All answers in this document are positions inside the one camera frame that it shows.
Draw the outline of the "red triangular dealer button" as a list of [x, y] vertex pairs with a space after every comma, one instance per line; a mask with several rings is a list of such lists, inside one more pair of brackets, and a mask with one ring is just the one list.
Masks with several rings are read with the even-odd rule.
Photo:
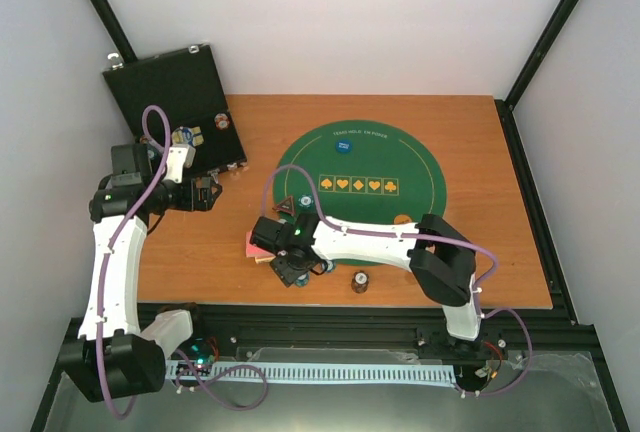
[[289, 195], [281, 201], [274, 204], [272, 209], [278, 213], [287, 214], [290, 216], [295, 215], [295, 201], [294, 198]]

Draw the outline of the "brown poker chip stack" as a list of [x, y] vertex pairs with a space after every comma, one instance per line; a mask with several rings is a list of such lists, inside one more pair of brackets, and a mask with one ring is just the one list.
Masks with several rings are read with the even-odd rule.
[[363, 271], [356, 271], [351, 280], [351, 289], [356, 294], [362, 294], [367, 291], [369, 287], [369, 275]]

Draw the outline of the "orange big blind button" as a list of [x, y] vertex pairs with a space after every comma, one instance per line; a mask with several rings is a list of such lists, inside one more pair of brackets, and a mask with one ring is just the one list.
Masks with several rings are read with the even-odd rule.
[[399, 214], [395, 216], [393, 221], [393, 223], [396, 225], [402, 225], [402, 224], [407, 224], [411, 222], [412, 222], [412, 218], [406, 214]]

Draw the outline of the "blue small blind button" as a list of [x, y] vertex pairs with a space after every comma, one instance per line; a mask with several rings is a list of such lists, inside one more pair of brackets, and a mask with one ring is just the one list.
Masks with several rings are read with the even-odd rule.
[[349, 139], [339, 139], [335, 142], [335, 150], [340, 154], [349, 154], [353, 150], [353, 143]]

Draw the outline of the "teal poker chip stack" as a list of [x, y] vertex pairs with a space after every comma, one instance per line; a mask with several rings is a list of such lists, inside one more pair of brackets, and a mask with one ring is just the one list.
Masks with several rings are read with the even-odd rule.
[[296, 281], [294, 282], [294, 284], [297, 287], [305, 287], [309, 283], [309, 281], [310, 281], [310, 274], [307, 273], [307, 274], [299, 276], [296, 279]]

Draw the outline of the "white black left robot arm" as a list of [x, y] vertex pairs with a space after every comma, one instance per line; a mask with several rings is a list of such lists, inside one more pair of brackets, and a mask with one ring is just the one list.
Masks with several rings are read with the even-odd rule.
[[95, 260], [86, 312], [76, 339], [59, 353], [62, 370], [90, 402], [157, 392], [166, 361], [178, 348], [193, 355], [207, 345], [207, 328], [187, 309], [161, 312], [146, 328], [137, 311], [151, 216], [209, 211], [222, 192], [209, 177], [184, 177], [194, 156], [187, 144], [166, 148], [158, 164], [145, 144], [111, 150], [112, 172], [89, 203]]

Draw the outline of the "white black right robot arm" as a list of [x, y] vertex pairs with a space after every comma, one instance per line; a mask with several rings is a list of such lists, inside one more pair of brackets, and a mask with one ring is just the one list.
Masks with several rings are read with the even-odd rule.
[[478, 338], [479, 248], [444, 219], [426, 214], [418, 222], [381, 225], [303, 213], [293, 223], [262, 217], [259, 224], [266, 231], [255, 231], [252, 241], [276, 256], [273, 268], [285, 284], [316, 265], [340, 260], [390, 265], [411, 273], [424, 295], [442, 307], [450, 336]]

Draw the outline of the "red playing card deck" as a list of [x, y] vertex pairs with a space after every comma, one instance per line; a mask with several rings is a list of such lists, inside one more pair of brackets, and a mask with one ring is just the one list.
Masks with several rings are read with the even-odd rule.
[[252, 232], [246, 233], [245, 255], [247, 258], [253, 259], [256, 264], [269, 263], [275, 255], [251, 243]]

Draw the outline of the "blue chips in case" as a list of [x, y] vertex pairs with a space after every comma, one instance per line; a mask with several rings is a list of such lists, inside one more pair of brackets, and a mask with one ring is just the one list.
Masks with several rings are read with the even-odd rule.
[[187, 144], [191, 147], [198, 147], [204, 143], [203, 133], [200, 127], [180, 126], [172, 132], [172, 143]]

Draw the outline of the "orange chip in case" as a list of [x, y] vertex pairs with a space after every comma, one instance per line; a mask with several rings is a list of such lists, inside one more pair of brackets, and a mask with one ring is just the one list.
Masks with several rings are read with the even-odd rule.
[[225, 113], [219, 113], [214, 117], [214, 123], [219, 130], [225, 130], [230, 125], [229, 116]]

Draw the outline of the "black poker case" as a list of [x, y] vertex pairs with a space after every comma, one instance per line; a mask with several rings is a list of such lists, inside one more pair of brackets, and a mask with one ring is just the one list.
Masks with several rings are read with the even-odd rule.
[[[189, 175], [221, 173], [248, 163], [208, 43], [111, 67], [103, 77], [135, 138], [145, 136], [142, 113], [149, 105], [164, 110], [172, 132], [180, 126], [201, 128], [204, 143], [194, 147]], [[214, 123], [219, 113], [229, 116], [225, 130]]]

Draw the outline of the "round green poker mat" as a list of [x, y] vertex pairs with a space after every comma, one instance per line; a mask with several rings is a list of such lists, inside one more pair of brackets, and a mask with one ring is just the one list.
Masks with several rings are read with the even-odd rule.
[[[339, 139], [352, 141], [349, 154], [335, 150]], [[417, 222], [446, 210], [446, 181], [435, 156], [385, 123], [346, 120], [315, 128], [289, 146], [278, 163], [286, 164], [309, 174], [322, 211], [335, 219], [387, 225], [399, 214]]]

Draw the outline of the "black aluminium frame rail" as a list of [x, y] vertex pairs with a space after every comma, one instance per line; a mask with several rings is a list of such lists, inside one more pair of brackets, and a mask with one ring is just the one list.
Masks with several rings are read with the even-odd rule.
[[225, 382], [173, 384], [125, 420], [87, 401], [59, 370], [35, 431], [628, 431], [599, 337], [563, 307], [500, 311], [486, 344], [454, 347], [436, 309], [202, 306], [197, 318], [237, 362], [449, 365], [456, 387]]

